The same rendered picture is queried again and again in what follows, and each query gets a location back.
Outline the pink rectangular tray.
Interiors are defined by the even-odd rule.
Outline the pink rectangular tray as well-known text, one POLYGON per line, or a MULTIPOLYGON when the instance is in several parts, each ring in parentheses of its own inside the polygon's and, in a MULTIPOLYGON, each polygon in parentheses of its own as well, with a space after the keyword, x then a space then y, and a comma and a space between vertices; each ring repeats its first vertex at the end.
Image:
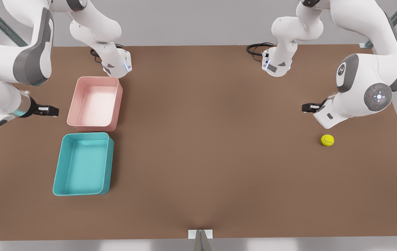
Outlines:
POLYGON ((78 131, 113 132, 118 124, 123 89, 115 77, 83 76, 77 80, 67 124, 78 131))

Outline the teal rectangular tray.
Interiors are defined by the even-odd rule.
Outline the teal rectangular tray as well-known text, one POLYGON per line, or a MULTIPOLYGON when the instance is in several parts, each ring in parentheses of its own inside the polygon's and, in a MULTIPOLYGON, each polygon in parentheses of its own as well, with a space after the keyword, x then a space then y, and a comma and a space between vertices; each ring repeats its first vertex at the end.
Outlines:
POLYGON ((105 132, 63 137, 53 184, 56 196, 105 195, 110 190, 114 141, 105 132))

